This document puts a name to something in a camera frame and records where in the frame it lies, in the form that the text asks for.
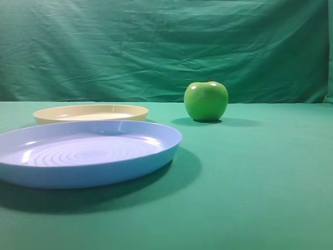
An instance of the table surface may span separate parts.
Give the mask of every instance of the table surface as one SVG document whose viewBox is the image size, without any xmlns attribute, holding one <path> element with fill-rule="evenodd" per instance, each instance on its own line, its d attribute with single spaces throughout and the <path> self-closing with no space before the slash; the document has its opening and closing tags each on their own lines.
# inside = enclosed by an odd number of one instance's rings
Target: table surface
<svg viewBox="0 0 333 250">
<path fill-rule="evenodd" d="M 0 103 L 0 132 L 77 104 Z M 231 104 L 215 124 L 182 103 L 136 105 L 182 132 L 172 164 L 95 189 L 0 182 L 1 249 L 333 249 L 332 105 Z"/>
</svg>

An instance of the cream plate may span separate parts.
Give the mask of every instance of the cream plate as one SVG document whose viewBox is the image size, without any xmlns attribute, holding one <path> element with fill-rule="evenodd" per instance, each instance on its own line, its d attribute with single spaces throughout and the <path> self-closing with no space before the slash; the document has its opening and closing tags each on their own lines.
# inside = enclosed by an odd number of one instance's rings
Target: cream plate
<svg viewBox="0 0 333 250">
<path fill-rule="evenodd" d="M 147 115 L 148 109 L 144 107 L 112 104 L 55 107 L 33 113 L 38 124 L 92 120 L 145 121 Z"/>
</svg>

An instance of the plate rim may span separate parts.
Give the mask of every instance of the plate rim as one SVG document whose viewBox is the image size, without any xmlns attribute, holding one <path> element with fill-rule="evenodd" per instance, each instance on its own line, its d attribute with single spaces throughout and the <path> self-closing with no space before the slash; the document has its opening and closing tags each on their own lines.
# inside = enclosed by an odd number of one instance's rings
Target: plate rim
<svg viewBox="0 0 333 250">
<path fill-rule="evenodd" d="M 51 110 L 51 109 L 62 109 L 62 108 L 68 108 L 68 107 L 87 107 L 87 106 L 125 106 L 125 107 L 136 107 L 136 108 L 143 109 L 142 113 L 130 116 L 131 118 L 138 117 L 138 116 L 143 116 L 143 115 L 148 114 L 148 112 L 149 112 L 148 108 L 142 107 L 142 106 L 136 106 L 136 105 L 123 105 L 123 104 L 83 104 L 83 105 L 68 105 L 68 106 L 59 106 L 59 107 L 52 107 L 52 108 L 43 108 L 43 109 L 39 109 L 39 110 L 33 112 L 32 116 L 34 118 L 42 119 L 42 120 L 46 120 L 46 121 L 67 122 L 67 121 L 59 120 L 57 118 L 53 118 L 53 119 L 45 118 L 45 117 L 40 116 L 38 113 L 41 113 L 41 112 L 47 111 L 47 110 Z M 99 119 L 99 120 L 121 120 L 121 119 L 117 119 L 117 118 L 113 118 L 112 119 L 112 118 L 109 118 L 109 119 Z"/>
<path fill-rule="evenodd" d="M 178 135 L 179 135 L 179 140 L 177 140 L 176 143 L 173 143 L 171 146 L 163 149 L 160 152 L 156 152 L 156 153 L 152 153 L 149 155 L 145 155 L 145 156 L 139 156 L 139 157 L 133 157 L 130 159 L 124 159 L 124 160 L 117 160 L 117 161 L 113 161 L 113 162 L 102 162 L 102 163 L 95 163 L 95 164 L 83 164 L 83 165 L 63 165 L 63 166 L 31 166 L 31 165 L 20 165 L 20 164 L 10 164 L 10 163 L 4 163 L 3 161 L 0 160 L 0 167 L 1 165 L 7 165 L 7 166 L 13 166 L 13 167 L 22 167 L 22 168 L 82 168 L 82 167 L 91 167 L 91 166 L 102 166 L 102 165 L 109 165 L 109 164 L 116 164 L 116 163 L 121 163 L 121 162 L 125 162 L 125 161 L 130 161 L 130 160 L 137 160 L 140 158 L 145 158 L 147 156 L 152 156 L 152 155 L 157 155 L 160 154 L 162 152 L 168 151 L 174 147 L 177 147 L 180 145 L 182 139 L 183 139 L 183 135 L 182 133 L 171 127 L 168 125 L 164 125 L 164 124 L 160 124 L 160 123 L 154 123 L 154 122 L 148 122 L 148 121 L 132 121 L 132 120 L 94 120 L 94 121 L 70 121 L 70 122 L 60 122 L 60 123 L 50 123 L 50 124 L 42 124 L 42 125 L 36 125 L 36 126 L 32 126 L 32 127 L 28 127 L 28 128 L 22 128 L 22 129 L 15 129 L 12 131 L 8 131 L 5 133 L 0 133 L 0 139 L 2 137 L 2 135 L 6 135 L 6 134 L 11 134 L 11 133 L 15 133 L 17 131 L 22 131 L 22 130 L 29 130 L 32 128 L 36 128 L 36 127 L 44 127 L 44 126 L 64 126 L 65 124 L 71 123 L 72 125 L 74 125 L 75 123 L 95 123 L 95 122 L 100 122 L 100 123 L 109 123 L 109 122 L 131 122 L 131 123 L 150 123 L 153 124 L 154 126 L 162 126 L 162 127 L 167 127 L 168 129 L 172 129 L 173 131 L 175 131 Z"/>
</svg>

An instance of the apple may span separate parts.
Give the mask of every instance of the apple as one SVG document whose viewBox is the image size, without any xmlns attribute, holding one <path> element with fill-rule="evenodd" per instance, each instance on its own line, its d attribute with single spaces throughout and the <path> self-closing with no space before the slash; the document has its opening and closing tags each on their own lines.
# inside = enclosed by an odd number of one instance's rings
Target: apple
<svg viewBox="0 0 333 250">
<path fill-rule="evenodd" d="M 228 91 L 218 82 L 191 83 L 184 95 L 185 108 L 195 121 L 218 121 L 227 109 Z"/>
</svg>

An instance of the wrinkled fabric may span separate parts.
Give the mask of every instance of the wrinkled fabric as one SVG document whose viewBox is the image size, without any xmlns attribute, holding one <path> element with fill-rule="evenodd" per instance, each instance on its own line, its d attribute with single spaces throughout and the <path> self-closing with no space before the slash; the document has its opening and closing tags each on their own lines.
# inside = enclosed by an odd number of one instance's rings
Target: wrinkled fabric
<svg viewBox="0 0 333 250">
<path fill-rule="evenodd" d="M 0 1 L 0 101 L 316 103 L 327 64 L 326 0 Z"/>
<path fill-rule="evenodd" d="M 328 0 L 328 13 L 329 13 L 329 41 L 330 47 L 333 47 L 333 0 Z M 328 94 L 325 98 L 326 102 L 333 103 L 333 49 L 329 52 L 329 78 L 328 78 Z"/>
</svg>

